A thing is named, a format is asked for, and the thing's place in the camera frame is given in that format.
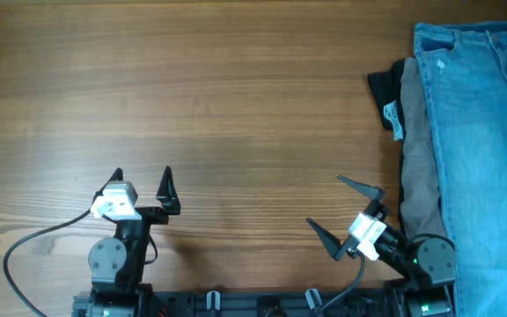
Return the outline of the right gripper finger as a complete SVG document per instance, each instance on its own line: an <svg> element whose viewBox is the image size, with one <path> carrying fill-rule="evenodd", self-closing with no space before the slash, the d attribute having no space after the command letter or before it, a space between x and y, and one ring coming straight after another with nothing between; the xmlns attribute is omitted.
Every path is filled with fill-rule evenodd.
<svg viewBox="0 0 507 317"><path fill-rule="evenodd" d="M342 176L342 175L338 175L337 179L339 181L347 184L348 186L353 188L358 193L368 197L372 201L380 202L382 200L382 198L384 197L385 192L381 188L378 188L378 187L375 187L375 186L372 186L369 184L364 184L364 183L361 183L358 181L353 181L353 180L351 180L345 176Z"/></svg>
<svg viewBox="0 0 507 317"><path fill-rule="evenodd" d="M335 237L331 232L318 225L310 217L306 219L309 226L316 232L320 241L322 242L327 253L335 260L339 261L342 257L340 251L342 247L341 241Z"/></svg>

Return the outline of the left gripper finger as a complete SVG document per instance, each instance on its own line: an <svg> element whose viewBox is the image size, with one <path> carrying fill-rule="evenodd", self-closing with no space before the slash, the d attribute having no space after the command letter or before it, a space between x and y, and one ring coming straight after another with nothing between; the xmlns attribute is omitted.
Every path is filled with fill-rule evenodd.
<svg viewBox="0 0 507 317"><path fill-rule="evenodd" d="M170 166L165 167L156 193L156 199L167 214L180 214L180 200L173 182L173 172Z"/></svg>
<svg viewBox="0 0 507 317"><path fill-rule="evenodd" d="M98 190L94 193L94 196L92 198L92 201L95 202L96 199L99 197L99 196L102 196L103 195L103 190L105 189L106 185L110 182L110 181L122 181L123 180L123 171L120 167L117 167L113 174L111 175L111 177L105 182L105 184Z"/></svg>

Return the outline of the light blue denim jeans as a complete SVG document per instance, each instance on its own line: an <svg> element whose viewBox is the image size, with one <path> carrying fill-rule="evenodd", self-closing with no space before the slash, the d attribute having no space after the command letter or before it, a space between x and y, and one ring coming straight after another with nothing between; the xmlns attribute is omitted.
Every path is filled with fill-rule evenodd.
<svg viewBox="0 0 507 317"><path fill-rule="evenodd" d="M507 316L507 22L420 23L414 54L460 316Z"/></svg>

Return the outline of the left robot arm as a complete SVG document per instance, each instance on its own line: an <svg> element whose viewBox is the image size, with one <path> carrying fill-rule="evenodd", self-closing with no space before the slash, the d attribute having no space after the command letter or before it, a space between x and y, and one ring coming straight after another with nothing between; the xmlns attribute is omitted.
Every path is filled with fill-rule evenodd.
<svg viewBox="0 0 507 317"><path fill-rule="evenodd" d="M144 284L143 269L153 225L166 225L170 216L180 214L180 200L167 166L156 193L158 206L137 207L138 194L123 171L115 170L111 179L96 192L90 212L115 224L111 238L96 242L88 255L92 288L87 296L73 299L76 317L163 316L160 300L150 284Z"/></svg>

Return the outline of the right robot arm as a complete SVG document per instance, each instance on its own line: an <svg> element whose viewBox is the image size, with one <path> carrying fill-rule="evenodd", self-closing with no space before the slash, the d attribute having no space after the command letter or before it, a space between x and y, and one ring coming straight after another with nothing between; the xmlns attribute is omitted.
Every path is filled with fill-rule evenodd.
<svg viewBox="0 0 507 317"><path fill-rule="evenodd" d="M349 227L348 237L340 240L311 218L306 222L335 261L347 255L359 259L360 268L353 282L326 303L317 290L306 291L313 313L324 316L332 307L346 306L354 298L366 262L381 261L403 276L382 291L383 307L392 316L454 316L451 290L456 280L454 243L434 233L419 233L412 238L404 236L385 222L389 209L381 202L385 194L381 188L342 175L338 179L370 199Z"/></svg>

